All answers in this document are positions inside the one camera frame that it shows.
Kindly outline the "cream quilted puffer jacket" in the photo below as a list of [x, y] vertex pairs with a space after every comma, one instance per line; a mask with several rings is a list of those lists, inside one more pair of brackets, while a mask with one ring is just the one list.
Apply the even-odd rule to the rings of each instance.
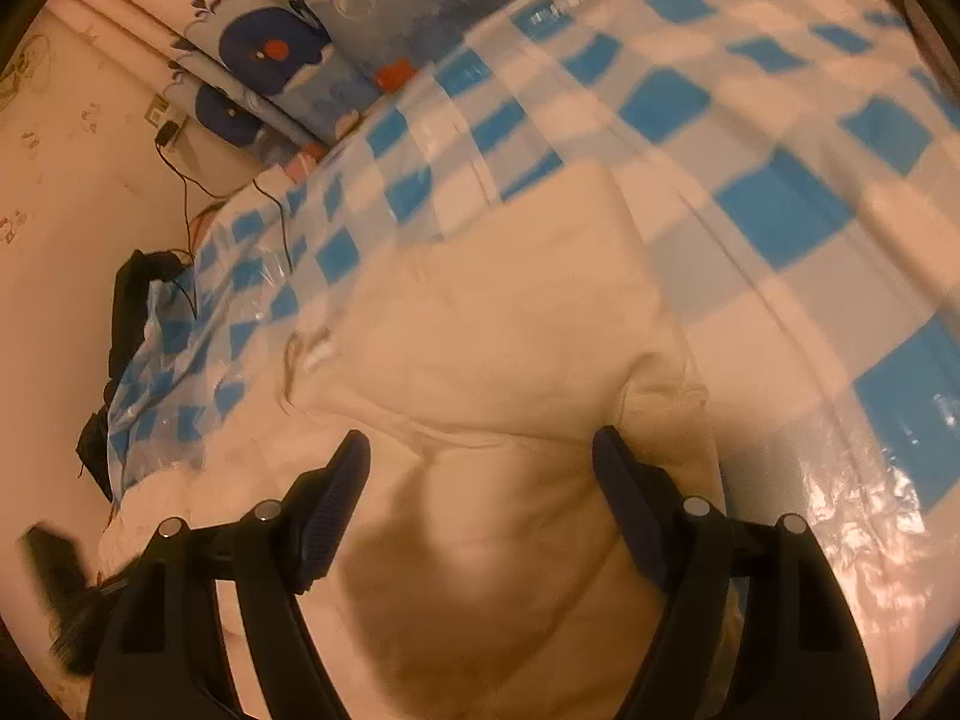
[[236, 520], [348, 431], [370, 479], [301, 601], [356, 718], [608, 718], [662, 596], [631, 562], [590, 441], [613, 426], [721, 499], [706, 392], [607, 167], [563, 167], [443, 242], [387, 250], [288, 341], [213, 436], [122, 500], [106, 567], [163, 518]]

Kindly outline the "blue checkered plastic storage bag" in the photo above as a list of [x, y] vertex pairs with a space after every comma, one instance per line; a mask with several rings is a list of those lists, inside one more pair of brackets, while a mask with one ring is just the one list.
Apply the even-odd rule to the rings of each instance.
[[958, 626], [958, 109], [885, 0], [519, 0], [301, 184], [263, 174], [149, 293], [104, 559], [377, 255], [579, 160], [682, 322], [729, 504], [812, 520], [900, 709]]

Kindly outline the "black garment at bedside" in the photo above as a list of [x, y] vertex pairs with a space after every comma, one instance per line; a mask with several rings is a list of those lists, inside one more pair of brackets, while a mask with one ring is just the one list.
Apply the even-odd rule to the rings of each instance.
[[145, 338], [149, 285], [153, 281], [174, 280], [184, 270], [181, 259], [169, 250], [149, 254], [135, 250], [117, 270], [112, 293], [103, 405], [89, 417], [76, 442], [76, 455], [107, 500], [112, 499], [107, 472], [107, 415], [125, 369]]

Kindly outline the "whale print bed sheet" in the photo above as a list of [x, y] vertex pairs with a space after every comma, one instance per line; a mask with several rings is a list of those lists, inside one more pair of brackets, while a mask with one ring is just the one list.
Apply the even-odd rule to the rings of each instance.
[[331, 146], [512, 0], [158, 0], [167, 94], [264, 163]]

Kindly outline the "white wall power socket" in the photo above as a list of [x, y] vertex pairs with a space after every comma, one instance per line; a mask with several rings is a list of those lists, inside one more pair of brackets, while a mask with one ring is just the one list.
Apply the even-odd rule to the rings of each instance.
[[187, 121], [187, 114], [163, 96], [155, 94], [146, 108], [145, 121], [155, 128], [164, 127], [167, 122], [172, 122], [176, 127], [181, 128]]

